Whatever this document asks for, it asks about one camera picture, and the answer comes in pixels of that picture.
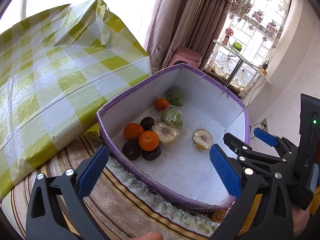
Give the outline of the right hand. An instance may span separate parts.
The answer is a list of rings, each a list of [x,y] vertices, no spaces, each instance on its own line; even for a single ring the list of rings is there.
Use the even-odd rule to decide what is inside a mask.
[[[293,237],[298,237],[306,228],[309,218],[309,209],[302,210],[300,207],[292,206],[292,217],[293,217]]]

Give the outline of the left hand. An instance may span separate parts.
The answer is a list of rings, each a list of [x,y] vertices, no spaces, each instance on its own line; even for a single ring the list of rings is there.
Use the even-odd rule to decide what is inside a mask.
[[[163,240],[163,235],[160,232],[155,231],[136,238],[128,238],[127,240]]]

